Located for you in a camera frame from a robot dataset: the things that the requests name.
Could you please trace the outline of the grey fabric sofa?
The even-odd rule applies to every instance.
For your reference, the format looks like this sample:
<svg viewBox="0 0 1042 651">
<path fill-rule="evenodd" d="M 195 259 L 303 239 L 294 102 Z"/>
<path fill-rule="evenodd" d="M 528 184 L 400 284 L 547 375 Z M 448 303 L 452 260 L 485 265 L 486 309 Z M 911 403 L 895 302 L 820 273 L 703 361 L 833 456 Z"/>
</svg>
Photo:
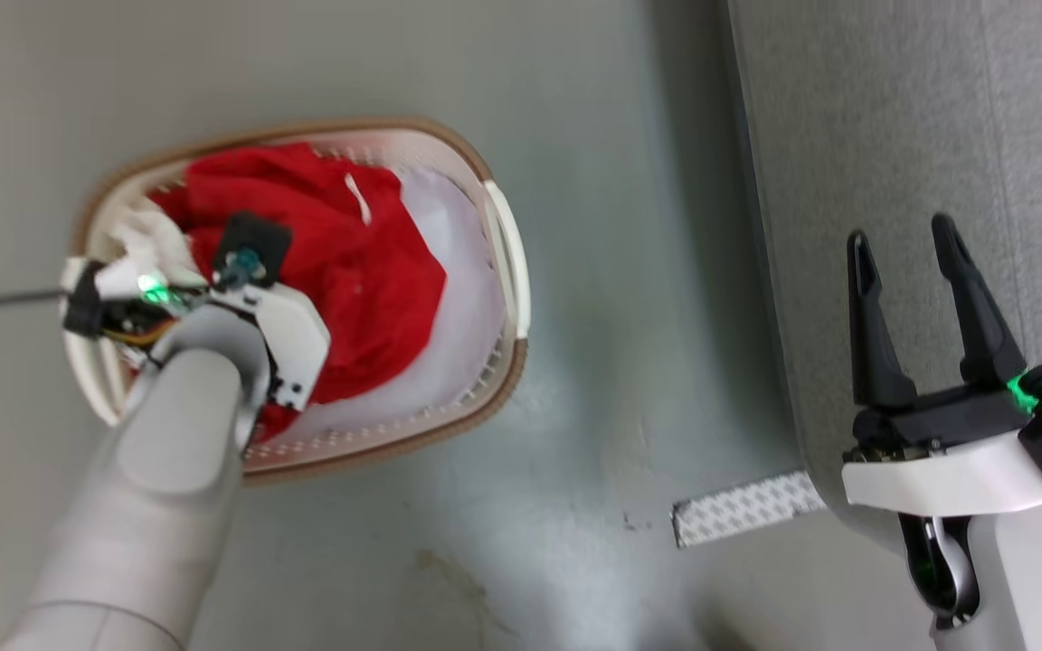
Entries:
<svg viewBox="0 0 1042 651">
<path fill-rule="evenodd" d="M 919 391 L 954 386 L 962 346 L 931 219 L 950 214 L 1031 365 L 1042 364 L 1042 0 L 729 0 L 777 339 L 814 485 L 852 531 L 845 242 L 871 239 L 882 308 Z"/>
</svg>

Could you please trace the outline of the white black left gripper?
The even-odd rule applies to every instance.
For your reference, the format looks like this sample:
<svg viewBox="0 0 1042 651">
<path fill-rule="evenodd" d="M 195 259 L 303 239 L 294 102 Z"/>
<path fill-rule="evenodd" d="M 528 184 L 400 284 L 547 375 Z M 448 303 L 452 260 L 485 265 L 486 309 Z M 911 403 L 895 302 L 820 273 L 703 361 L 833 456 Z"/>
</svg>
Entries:
<svg viewBox="0 0 1042 651">
<path fill-rule="evenodd" d="M 208 301 L 252 318 L 274 362 L 277 380 L 271 391 L 272 402 L 293 410 L 305 409 L 331 343 L 329 330 L 311 299 L 277 283 L 216 291 Z M 121 367 L 115 346 L 66 331 L 63 347 L 91 408 L 123 410 L 131 375 Z"/>
</svg>

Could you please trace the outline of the red garment with white trim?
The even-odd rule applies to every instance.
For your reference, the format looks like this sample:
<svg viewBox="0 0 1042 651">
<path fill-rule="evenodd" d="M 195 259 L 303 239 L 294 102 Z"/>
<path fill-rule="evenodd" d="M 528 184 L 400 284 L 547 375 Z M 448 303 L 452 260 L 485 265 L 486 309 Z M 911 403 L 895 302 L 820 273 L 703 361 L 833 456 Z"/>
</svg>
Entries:
<svg viewBox="0 0 1042 651">
<path fill-rule="evenodd" d="M 212 257 L 235 212 L 292 230 L 278 283 L 309 297 L 329 330 L 306 408 L 380 387 L 422 353 L 447 275 L 406 209 L 400 178 L 308 143 L 199 157 L 181 183 L 146 193 L 113 227 L 124 255 L 88 265 L 63 325 L 148 352 L 216 291 Z M 277 437 L 295 416 L 272 402 L 260 436 Z"/>
</svg>

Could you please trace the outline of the white sheet basket liner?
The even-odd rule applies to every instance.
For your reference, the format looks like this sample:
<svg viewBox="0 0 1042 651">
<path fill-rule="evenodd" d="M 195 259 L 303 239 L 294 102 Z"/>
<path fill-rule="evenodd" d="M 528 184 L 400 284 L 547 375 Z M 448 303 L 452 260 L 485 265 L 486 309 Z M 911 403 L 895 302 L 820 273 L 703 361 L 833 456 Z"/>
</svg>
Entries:
<svg viewBox="0 0 1042 651">
<path fill-rule="evenodd" d="M 377 389 L 303 412 L 287 431 L 375 429 L 438 412 L 467 394 L 479 378 L 503 329 L 506 304 L 479 214 L 449 178 L 420 166 L 396 170 L 411 218 L 445 269 L 429 343 L 405 371 Z"/>
</svg>

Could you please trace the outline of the white and brown laundry basket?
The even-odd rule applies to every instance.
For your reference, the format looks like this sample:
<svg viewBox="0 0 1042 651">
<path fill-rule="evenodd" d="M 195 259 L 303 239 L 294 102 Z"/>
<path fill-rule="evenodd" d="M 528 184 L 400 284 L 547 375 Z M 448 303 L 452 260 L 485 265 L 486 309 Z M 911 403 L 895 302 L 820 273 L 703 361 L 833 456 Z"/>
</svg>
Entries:
<svg viewBox="0 0 1042 651">
<path fill-rule="evenodd" d="M 187 165 L 242 146 L 308 143 L 319 154 L 371 165 L 421 165 L 447 176 L 476 206 L 491 247 L 489 267 L 503 291 L 503 331 L 477 380 L 458 401 L 351 431 L 293 433 L 252 444 L 245 483 L 293 482 L 379 464 L 458 436 L 487 423 L 508 403 L 526 366 L 532 289 L 524 243 L 507 198 L 483 156 L 468 141 L 426 117 L 344 117 L 270 125 L 174 146 L 113 170 L 91 190 L 71 234 L 69 257 L 109 260 L 119 255 L 108 229 L 121 206 L 150 191 L 181 183 Z"/>
</svg>

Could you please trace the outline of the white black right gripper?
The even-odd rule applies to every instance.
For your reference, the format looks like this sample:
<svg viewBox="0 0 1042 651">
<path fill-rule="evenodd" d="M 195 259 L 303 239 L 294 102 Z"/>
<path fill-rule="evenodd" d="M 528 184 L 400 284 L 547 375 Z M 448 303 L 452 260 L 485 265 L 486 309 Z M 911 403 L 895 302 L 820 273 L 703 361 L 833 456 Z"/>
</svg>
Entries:
<svg viewBox="0 0 1042 651">
<path fill-rule="evenodd" d="M 935 214 L 931 230 L 956 305 L 961 378 L 1004 389 L 1026 371 L 1024 354 L 952 217 Z M 950 389 L 914 402 L 917 389 L 886 329 L 879 270 L 863 231 L 848 235 L 847 257 L 853 401 L 869 407 L 857 412 L 855 448 L 844 455 L 848 503 L 934 518 L 1042 505 L 1042 471 L 1018 440 L 1029 414 L 1008 389 Z"/>
</svg>

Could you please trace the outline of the white patterned tape strip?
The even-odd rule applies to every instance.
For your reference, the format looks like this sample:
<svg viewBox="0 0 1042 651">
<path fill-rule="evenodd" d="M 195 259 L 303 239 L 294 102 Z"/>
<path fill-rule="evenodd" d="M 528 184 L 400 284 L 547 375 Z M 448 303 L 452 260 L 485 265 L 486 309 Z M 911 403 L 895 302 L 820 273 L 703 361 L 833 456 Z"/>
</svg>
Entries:
<svg viewBox="0 0 1042 651">
<path fill-rule="evenodd" d="M 827 508 L 807 471 L 797 470 L 684 499 L 671 507 L 670 522 L 677 547 L 687 549 Z"/>
</svg>

